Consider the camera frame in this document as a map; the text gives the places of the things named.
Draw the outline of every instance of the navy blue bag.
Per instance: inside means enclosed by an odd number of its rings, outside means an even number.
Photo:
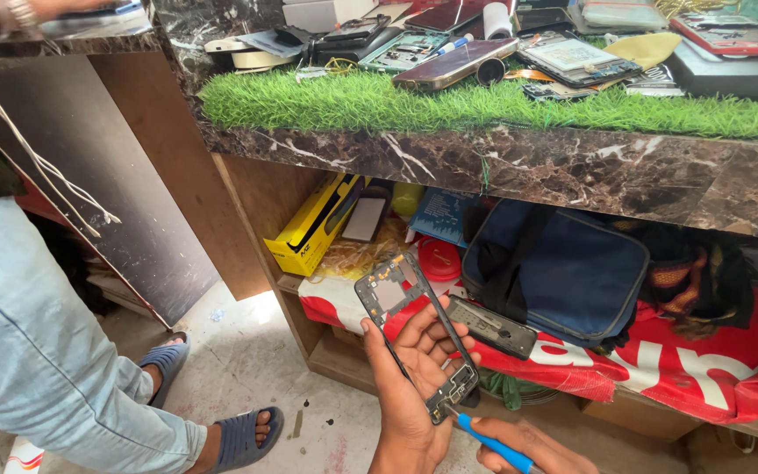
[[[642,243],[581,211],[503,199],[472,239],[461,278],[488,309],[593,348],[625,328],[648,260]]]

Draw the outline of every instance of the hand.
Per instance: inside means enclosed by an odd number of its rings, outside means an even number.
[[[598,474],[598,468],[591,460],[566,449],[525,420],[510,424],[497,418],[473,418],[470,427],[476,433],[499,439],[503,445],[528,456],[547,474]],[[519,473],[485,445],[479,448],[476,459],[493,472]]]
[[[444,308],[449,305],[448,297],[441,296],[439,300]],[[457,349],[447,329],[435,321],[436,317],[434,306],[423,308],[408,320],[393,344],[393,350],[417,388],[399,369],[373,321],[361,320],[365,350],[373,367],[382,407],[382,434],[371,473],[431,472],[447,455],[452,423],[433,425],[423,401],[435,393],[463,361],[457,359],[445,370],[440,368]],[[453,326],[464,348],[472,348],[475,340],[468,336],[467,327],[460,323]],[[470,357],[476,365],[481,361],[478,352],[470,352]]]

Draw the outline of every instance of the marble countertop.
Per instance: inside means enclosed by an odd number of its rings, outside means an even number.
[[[211,151],[758,237],[758,143],[570,128],[413,135],[221,129],[195,96],[217,73],[203,45],[283,25],[281,0],[153,5]]]
[[[160,50],[148,10],[113,17],[54,20],[42,41],[0,42],[0,57],[62,56]]]

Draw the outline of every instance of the foot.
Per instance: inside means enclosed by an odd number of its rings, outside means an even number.
[[[270,426],[268,421],[271,414],[268,412],[259,412],[256,417],[256,447],[260,447],[265,438],[268,437]],[[184,474],[200,474],[215,467],[218,461],[218,451],[221,448],[221,426],[213,424],[206,427],[206,441],[203,449],[200,450],[200,456],[195,461],[195,466],[187,470]]]
[[[171,341],[163,344],[163,346],[171,346],[172,344],[183,344],[183,339],[172,339]],[[149,363],[148,365],[142,367],[142,370],[148,372],[148,374],[151,375],[151,379],[154,381],[154,391],[151,393],[153,395],[156,394],[157,391],[160,390],[160,386],[163,384],[163,373],[160,372],[160,369],[153,363]]]

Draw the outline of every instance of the artificial grass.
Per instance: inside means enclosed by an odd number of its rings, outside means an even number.
[[[511,63],[509,68],[518,67]],[[434,94],[399,90],[391,75],[353,71],[304,79],[294,69],[222,74],[199,93],[219,126],[436,132],[506,123],[758,140],[758,102],[737,98],[627,95],[614,86],[578,101],[536,102],[523,79],[485,89],[472,78]]]

